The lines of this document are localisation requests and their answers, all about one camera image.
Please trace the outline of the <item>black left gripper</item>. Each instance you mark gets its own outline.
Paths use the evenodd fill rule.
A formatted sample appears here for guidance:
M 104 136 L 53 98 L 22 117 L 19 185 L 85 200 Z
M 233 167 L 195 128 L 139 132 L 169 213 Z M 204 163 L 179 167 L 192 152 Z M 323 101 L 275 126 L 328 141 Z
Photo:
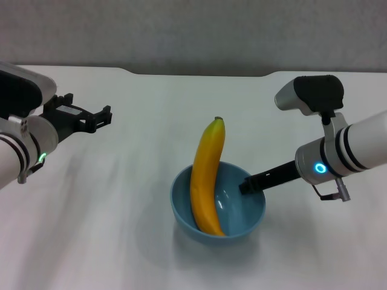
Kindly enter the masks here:
M 50 100 L 52 105 L 44 105 L 44 119 L 49 121 L 58 135 L 58 143 L 77 132 L 95 133 L 97 129 L 111 123 L 110 106 L 105 106 L 100 112 L 89 115 L 84 109 L 73 106 L 73 94 L 54 95 Z

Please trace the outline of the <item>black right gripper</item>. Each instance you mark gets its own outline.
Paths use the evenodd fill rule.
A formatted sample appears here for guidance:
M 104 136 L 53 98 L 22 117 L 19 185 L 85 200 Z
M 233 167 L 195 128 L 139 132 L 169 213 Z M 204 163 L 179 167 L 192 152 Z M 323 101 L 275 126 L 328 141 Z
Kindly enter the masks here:
M 285 184 L 287 182 L 298 179 L 298 170 L 295 161 L 277 166 L 263 173 L 262 177 L 259 175 L 248 176 L 239 185 L 241 194 L 258 193 L 265 189 Z

